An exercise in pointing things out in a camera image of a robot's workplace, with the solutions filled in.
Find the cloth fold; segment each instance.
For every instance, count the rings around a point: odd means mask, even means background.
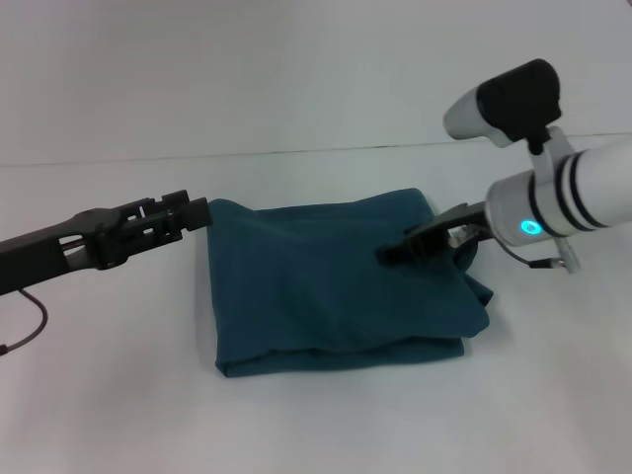
[[[418,190],[251,210],[209,204],[217,368],[227,377],[463,355],[489,325],[492,291],[465,271],[476,250],[385,268],[375,249],[433,218]]]

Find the blue led light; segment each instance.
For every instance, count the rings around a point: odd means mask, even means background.
[[[537,235],[542,232],[542,226],[534,220],[524,220],[520,225],[520,229],[529,235]]]

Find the white table surface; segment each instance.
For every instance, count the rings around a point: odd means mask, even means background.
[[[567,132],[632,132],[626,0],[2,0],[0,163],[445,142],[536,57]]]
[[[4,167],[0,239],[180,189],[264,208],[417,187],[446,209],[527,166],[519,145],[467,143]],[[481,245],[470,273],[496,295],[465,357],[336,373],[225,379],[214,368],[203,231],[114,270],[39,284],[48,327],[0,359],[0,470],[629,473],[632,228],[572,242],[577,276]],[[17,294],[0,298],[0,315],[2,343],[40,317]]]

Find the folded towel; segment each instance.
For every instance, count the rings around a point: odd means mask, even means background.
[[[433,218],[421,192],[251,210],[209,204],[217,368],[227,377],[462,356],[489,325],[476,249],[394,268],[374,251]]]

